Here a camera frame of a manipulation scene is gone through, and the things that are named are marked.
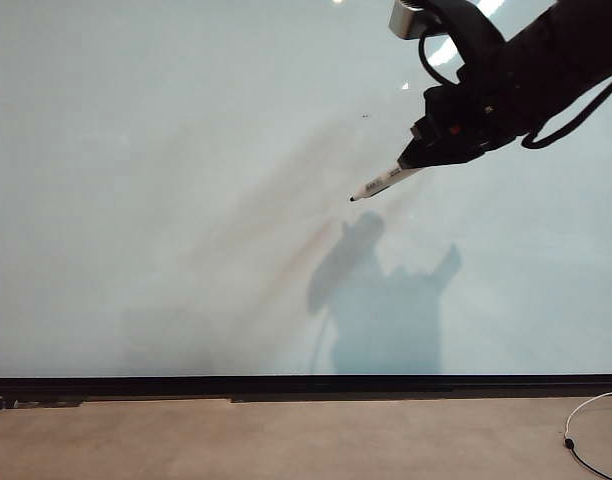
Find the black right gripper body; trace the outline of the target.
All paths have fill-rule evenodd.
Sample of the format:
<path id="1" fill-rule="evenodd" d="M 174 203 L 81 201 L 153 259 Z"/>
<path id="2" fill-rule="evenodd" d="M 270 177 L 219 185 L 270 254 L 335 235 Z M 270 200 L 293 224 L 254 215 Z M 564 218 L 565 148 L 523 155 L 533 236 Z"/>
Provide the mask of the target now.
<path id="1" fill-rule="evenodd" d="M 506 41 L 481 10 L 469 1 L 413 1 L 411 37 L 418 41 L 418 58 L 437 84 L 423 93 L 424 115 L 411 127 L 413 139 L 457 136 L 483 155 L 514 140 L 495 116 L 502 112 L 497 97 L 504 76 L 494 71 L 493 56 Z M 425 44 L 432 36 L 448 36 L 462 58 L 456 82 L 431 64 Z"/>

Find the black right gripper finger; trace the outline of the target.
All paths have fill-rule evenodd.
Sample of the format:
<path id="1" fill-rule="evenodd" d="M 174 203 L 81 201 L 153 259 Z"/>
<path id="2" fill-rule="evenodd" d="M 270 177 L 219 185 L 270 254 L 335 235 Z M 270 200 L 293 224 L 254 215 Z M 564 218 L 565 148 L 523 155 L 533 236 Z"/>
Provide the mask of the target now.
<path id="1" fill-rule="evenodd" d="M 397 163 L 402 169 L 421 169 L 458 165 L 475 158 L 475 145 L 457 136 L 430 140 L 413 139 L 400 154 Z"/>

